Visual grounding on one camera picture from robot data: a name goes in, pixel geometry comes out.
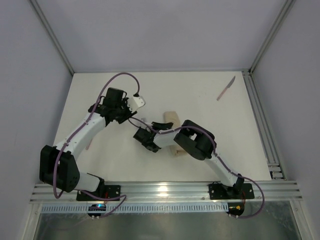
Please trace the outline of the right side aluminium rail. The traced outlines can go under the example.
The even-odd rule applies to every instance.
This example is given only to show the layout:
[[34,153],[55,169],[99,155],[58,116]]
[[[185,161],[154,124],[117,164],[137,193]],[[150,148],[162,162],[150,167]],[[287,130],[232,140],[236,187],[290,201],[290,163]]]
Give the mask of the right side aluminium rail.
[[251,74],[249,69],[245,69],[244,71],[242,71],[242,77],[257,125],[260,141],[262,144],[264,155],[266,157],[271,179],[286,181],[287,179],[280,163],[280,155],[278,153],[276,143],[273,139],[271,128],[268,124],[257,87],[254,83],[253,75]]

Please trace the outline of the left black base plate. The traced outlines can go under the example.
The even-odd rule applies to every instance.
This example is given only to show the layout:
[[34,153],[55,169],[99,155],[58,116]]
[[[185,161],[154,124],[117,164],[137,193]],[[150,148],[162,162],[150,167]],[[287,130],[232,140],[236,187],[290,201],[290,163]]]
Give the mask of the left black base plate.
[[99,186],[96,191],[90,192],[89,194],[83,191],[78,191],[76,200],[78,202],[89,202],[89,201],[119,201],[121,195],[121,186],[116,184]]

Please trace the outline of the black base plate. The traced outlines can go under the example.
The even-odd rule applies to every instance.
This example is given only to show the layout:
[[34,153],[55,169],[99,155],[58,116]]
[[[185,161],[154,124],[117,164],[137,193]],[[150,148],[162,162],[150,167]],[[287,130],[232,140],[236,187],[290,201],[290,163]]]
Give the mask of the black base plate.
[[240,187],[237,187],[213,182],[208,185],[208,194],[211,200],[252,200],[255,198],[253,187],[250,183],[243,183]]
[[83,191],[78,191],[76,200],[78,202],[89,202],[89,201],[119,201],[121,195],[121,186],[116,184],[99,186],[96,191],[90,192],[89,194]]

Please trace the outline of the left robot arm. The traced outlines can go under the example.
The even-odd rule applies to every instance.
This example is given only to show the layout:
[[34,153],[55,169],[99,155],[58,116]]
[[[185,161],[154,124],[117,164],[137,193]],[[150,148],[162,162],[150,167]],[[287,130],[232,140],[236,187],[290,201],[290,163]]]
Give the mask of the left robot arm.
[[77,159],[93,138],[113,121],[124,123],[146,104],[139,95],[127,97],[125,91],[108,88],[88,109],[81,124],[64,140],[54,146],[45,145],[40,152],[39,179],[56,191],[88,192],[98,198],[103,196],[103,179],[79,171]]

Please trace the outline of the fork with pink handle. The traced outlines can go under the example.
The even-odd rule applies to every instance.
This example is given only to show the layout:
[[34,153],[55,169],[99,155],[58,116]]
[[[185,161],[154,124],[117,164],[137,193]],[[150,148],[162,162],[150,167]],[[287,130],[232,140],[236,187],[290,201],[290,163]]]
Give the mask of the fork with pink handle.
[[92,143],[92,139],[90,140],[90,142],[88,143],[88,145],[85,147],[85,150],[88,150],[90,148],[90,145]]

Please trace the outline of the aluminium rail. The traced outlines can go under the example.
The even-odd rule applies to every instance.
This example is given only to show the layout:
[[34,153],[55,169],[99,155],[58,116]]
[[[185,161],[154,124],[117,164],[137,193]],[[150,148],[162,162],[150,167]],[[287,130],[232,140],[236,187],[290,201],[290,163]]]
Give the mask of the aluminium rail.
[[[209,203],[232,202],[232,199],[211,199],[217,197],[215,188],[211,188],[210,182],[134,182],[120,181],[107,182],[107,185],[119,185],[120,193],[126,195],[127,203]],[[261,201],[301,201],[302,193],[295,181],[270,180],[259,181],[259,186],[251,185],[251,189],[245,193],[247,202]],[[30,197],[31,204],[39,203],[75,203],[77,192],[63,193],[59,199],[53,194],[51,185],[45,183],[36,184]]]
[[280,163],[280,155],[278,153],[276,143],[273,139],[271,128],[268,124],[257,87],[254,83],[253,75],[251,74],[249,69],[245,69],[244,71],[242,71],[242,77],[257,125],[260,141],[262,144],[264,155],[266,157],[271,179],[286,181],[287,179]]

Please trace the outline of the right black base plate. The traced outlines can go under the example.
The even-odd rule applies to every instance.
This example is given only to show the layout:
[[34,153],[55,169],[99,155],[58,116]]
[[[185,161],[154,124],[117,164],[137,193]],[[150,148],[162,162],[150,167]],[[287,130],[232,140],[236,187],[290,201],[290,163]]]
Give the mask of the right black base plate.
[[208,194],[211,200],[252,200],[255,198],[253,187],[250,183],[243,183],[240,187],[237,187],[213,182],[208,185]]

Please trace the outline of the right aluminium frame post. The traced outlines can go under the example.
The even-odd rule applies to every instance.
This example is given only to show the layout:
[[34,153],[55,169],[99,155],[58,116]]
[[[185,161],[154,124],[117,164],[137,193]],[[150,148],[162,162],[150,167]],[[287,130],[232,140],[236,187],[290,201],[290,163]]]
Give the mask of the right aluminium frame post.
[[291,9],[295,5],[296,0],[285,0],[282,7],[279,10],[279,13],[276,15],[275,20],[273,21],[271,28],[269,29],[262,45],[260,46],[252,65],[249,69],[249,73],[252,75],[255,70],[257,69],[259,63],[261,62],[262,58],[266,54],[267,50],[270,48],[271,44],[273,43],[277,33],[280,31],[283,23],[285,22],[286,18],[288,17]]

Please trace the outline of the aluminium front rail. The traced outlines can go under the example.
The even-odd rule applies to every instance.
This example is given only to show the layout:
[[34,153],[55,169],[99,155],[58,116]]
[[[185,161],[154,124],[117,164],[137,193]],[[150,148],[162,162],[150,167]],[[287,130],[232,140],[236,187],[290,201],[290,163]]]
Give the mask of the aluminium front rail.
[[[215,188],[211,188],[210,182],[134,182],[120,181],[107,182],[107,185],[119,185],[120,193],[126,195],[127,203],[209,203],[232,202],[232,199],[211,199],[217,197]],[[270,180],[259,181],[259,186],[251,185],[251,189],[245,193],[247,202],[261,201],[301,201],[302,193],[295,181]],[[31,204],[39,203],[75,203],[77,192],[63,193],[59,199],[53,194],[51,185],[45,183],[36,184],[30,197]]]

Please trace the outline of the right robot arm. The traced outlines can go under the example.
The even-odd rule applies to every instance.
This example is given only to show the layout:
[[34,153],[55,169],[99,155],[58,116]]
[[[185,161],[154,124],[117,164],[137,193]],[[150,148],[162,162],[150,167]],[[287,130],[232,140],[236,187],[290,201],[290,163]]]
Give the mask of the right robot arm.
[[196,160],[205,162],[219,177],[218,188],[230,199],[243,195],[244,178],[232,170],[217,153],[215,136],[191,120],[182,126],[173,127],[172,122],[150,124],[134,118],[145,127],[139,126],[133,138],[147,150],[156,153],[171,146],[181,147]]

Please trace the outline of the knife with pink handle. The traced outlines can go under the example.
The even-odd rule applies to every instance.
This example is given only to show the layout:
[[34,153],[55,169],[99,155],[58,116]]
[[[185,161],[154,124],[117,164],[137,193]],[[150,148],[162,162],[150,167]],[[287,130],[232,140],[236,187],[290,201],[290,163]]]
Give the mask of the knife with pink handle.
[[236,76],[234,76],[230,82],[226,85],[226,87],[222,90],[222,92],[218,95],[218,97],[216,98],[217,101],[219,101],[222,96],[225,94],[225,92],[233,85],[234,81],[236,79]]

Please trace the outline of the beige cloth napkin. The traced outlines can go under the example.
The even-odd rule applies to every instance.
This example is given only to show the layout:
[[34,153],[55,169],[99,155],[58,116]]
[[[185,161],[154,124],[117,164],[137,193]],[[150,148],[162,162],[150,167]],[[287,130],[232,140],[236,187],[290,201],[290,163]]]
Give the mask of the beige cloth napkin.
[[[175,111],[166,111],[163,114],[163,119],[165,123],[173,123],[172,129],[176,129],[181,126],[181,121]],[[169,149],[173,157],[181,157],[187,154],[187,152],[179,145],[171,145],[169,146]]]

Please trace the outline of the left black controller board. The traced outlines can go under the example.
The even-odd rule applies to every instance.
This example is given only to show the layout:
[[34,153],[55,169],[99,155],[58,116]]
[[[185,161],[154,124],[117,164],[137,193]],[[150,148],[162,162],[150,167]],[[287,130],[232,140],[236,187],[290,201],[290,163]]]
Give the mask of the left black controller board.
[[103,203],[95,203],[88,207],[87,214],[93,219],[100,219],[106,213],[106,205]]

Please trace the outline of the aluminium frame post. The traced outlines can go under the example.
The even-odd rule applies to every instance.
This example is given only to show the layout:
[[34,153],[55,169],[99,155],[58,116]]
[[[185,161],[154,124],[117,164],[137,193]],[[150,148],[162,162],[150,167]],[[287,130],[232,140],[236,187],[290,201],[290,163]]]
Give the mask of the aluminium frame post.
[[249,73],[252,75],[255,70],[257,69],[259,63],[261,62],[262,58],[266,54],[267,50],[270,48],[271,44],[273,43],[277,33],[280,31],[283,23],[285,22],[286,18],[288,17],[291,9],[295,5],[296,0],[285,0],[282,7],[279,10],[279,13],[276,15],[275,20],[273,21],[271,28],[269,29],[262,45],[260,46],[252,65],[249,69]]
[[52,42],[55,50],[57,51],[58,55],[60,56],[62,62],[64,63],[65,67],[67,68],[68,72],[71,76],[75,74],[75,70],[72,67],[72,64],[70,63],[60,41],[58,40],[53,28],[51,27],[44,11],[42,10],[40,4],[37,0],[28,0],[30,6],[32,7],[35,15],[37,16],[39,22],[43,26],[46,34],[48,35],[50,41]]

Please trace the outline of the right black controller board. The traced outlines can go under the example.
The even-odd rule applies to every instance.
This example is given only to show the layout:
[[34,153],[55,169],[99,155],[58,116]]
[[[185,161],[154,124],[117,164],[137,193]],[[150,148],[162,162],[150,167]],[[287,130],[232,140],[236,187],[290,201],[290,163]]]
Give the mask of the right black controller board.
[[240,217],[245,211],[245,204],[242,202],[228,202],[227,214],[230,217]]

